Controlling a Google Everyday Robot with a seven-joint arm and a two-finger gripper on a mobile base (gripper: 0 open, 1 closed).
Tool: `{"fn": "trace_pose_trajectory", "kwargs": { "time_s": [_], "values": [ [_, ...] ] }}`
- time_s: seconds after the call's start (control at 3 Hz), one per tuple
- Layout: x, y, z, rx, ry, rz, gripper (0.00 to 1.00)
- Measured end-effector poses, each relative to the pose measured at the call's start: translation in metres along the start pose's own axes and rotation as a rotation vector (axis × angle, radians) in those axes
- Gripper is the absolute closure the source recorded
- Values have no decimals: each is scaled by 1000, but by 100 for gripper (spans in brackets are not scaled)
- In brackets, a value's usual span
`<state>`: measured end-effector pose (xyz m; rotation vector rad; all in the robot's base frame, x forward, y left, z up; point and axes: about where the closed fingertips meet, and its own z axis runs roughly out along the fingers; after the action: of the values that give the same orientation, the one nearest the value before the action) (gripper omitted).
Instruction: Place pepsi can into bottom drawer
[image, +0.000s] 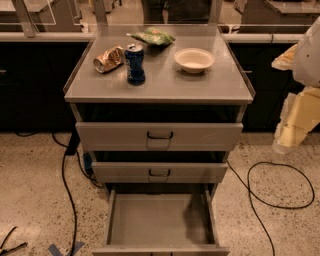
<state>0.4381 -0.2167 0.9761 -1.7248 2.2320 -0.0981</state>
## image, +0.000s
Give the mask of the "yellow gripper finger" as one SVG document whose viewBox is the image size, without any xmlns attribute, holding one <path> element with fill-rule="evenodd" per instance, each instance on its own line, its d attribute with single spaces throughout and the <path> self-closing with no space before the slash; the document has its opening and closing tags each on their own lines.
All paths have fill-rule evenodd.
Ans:
<svg viewBox="0 0 320 256">
<path fill-rule="evenodd" d="M 271 63 L 271 66 L 281 71 L 292 70 L 296 49 L 297 45 L 294 44 L 284 53 L 276 57 Z"/>
<path fill-rule="evenodd" d="M 277 125 L 273 150 L 279 154 L 294 151 L 320 123 L 320 89 L 305 87 L 300 93 L 289 93 Z"/>
</svg>

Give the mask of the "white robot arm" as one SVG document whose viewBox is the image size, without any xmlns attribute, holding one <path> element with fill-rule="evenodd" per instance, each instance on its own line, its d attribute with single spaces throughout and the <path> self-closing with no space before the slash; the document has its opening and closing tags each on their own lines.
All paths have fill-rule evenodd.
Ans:
<svg viewBox="0 0 320 256">
<path fill-rule="evenodd" d="M 291 70 L 294 80 L 304 86 L 298 94 L 288 94 L 274 133 L 274 151 L 287 154 L 320 123 L 320 18 L 272 66 Z"/>
</svg>

